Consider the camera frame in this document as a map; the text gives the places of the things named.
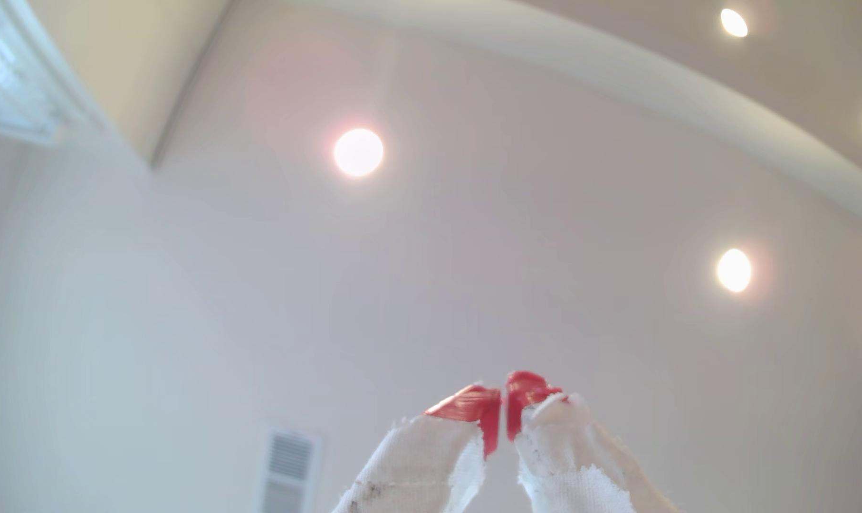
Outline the gripper finger cloth wrapped red tip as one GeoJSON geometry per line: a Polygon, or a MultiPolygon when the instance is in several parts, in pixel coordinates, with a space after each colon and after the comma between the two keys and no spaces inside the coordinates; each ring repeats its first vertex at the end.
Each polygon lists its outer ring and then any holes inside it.
{"type": "Polygon", "coordinates": [[[501,390],[469,385],[383,438],[334,512],[464,512],[497,449],[501,390]]]}
{"type": "Polygon", "coordinates": [[[531,371],[506,379],[506,431],[534,512],[677,512],[581,394],[531,371]]]}

